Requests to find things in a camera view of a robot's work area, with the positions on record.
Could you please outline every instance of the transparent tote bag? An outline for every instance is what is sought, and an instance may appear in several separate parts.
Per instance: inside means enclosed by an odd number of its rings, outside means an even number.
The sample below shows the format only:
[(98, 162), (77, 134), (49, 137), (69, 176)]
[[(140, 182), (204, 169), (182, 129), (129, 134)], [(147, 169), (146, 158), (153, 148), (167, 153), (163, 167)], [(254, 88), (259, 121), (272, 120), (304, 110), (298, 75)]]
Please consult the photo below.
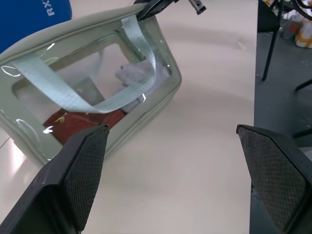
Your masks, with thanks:
[(32, 34), (0, 55), (0, 125), (44, 165), (74, 133), (108, 124), (107, 154), (174, 96), (181, 75), (145, 4)]

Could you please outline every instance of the table surface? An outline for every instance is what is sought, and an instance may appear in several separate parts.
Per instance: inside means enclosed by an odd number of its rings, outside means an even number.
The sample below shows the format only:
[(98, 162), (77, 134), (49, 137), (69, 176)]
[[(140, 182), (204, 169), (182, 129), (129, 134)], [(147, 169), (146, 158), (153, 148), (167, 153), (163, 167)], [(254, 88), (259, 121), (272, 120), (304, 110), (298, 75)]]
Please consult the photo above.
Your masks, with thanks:
[[(257, 2), (187, 1), (157, 17), (182, 73), (171, 103), (109, 157), (84, 233), (247, 234), (250, 177), (235, 133), (253, 124)], [(71, 0), (75, 18), (131, 4)], [(39, 168), (0, 131), (0, 221)]]

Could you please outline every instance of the folded gray cloth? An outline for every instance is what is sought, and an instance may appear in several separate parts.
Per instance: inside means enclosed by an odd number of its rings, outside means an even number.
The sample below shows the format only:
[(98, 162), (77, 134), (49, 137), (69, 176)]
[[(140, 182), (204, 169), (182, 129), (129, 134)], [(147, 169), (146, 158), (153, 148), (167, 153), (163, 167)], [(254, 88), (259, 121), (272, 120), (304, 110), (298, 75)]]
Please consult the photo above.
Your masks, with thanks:
[[(147, 73), (152, 72), (153, 67), (148, 60), (138, 63), (128, 63), (123, 65), (119, 71), (116, 72), (115, 76), (122, 81), (123, 85), (115, 92), (118, 93), (131, 84), (138, 82), (143, 79)], [(156, 80), (154, 85), (146, 91), (142, 96), (122, 107), (124, 112), (129, 113), (145, 99), (169, 77), (167, 67), (156, 61)]]

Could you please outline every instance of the light green strap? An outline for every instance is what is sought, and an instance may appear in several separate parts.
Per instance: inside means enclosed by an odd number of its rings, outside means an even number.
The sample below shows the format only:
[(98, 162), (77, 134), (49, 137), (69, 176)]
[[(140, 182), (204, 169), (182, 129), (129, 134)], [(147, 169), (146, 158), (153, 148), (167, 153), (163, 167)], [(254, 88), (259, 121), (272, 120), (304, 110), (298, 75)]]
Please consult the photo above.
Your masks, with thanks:
[(148, 91), (156, 80), (156, 61), (154, 53), (143, 36), (136, 15), (122, 19), (123, 28), (133, 45), (151, 63), (153, 71), (146, 77), (130, 85), (109, 99), (91, 106), (82, 99), (48, 65), (34, 54), (18, 58), (11, 63), (34, 86), (53, 102), (69, 112), (109, 113), (119, 109)]

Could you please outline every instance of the red fabric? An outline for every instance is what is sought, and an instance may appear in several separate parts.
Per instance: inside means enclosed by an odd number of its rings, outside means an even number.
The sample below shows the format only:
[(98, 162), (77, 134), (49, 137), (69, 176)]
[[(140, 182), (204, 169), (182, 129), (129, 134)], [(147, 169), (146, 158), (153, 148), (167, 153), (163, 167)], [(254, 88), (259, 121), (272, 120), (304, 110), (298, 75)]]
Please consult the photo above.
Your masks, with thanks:
[(64, 145), (72, 134), (100, 124), (107, 124), (112, 128), (124, 117), (125, 114), (121, 110), (107, 114), (85, 114), (61, 109), (51, 115), (43, 125), (46, 128), (53, 126), (50, 128), (51, 134)]

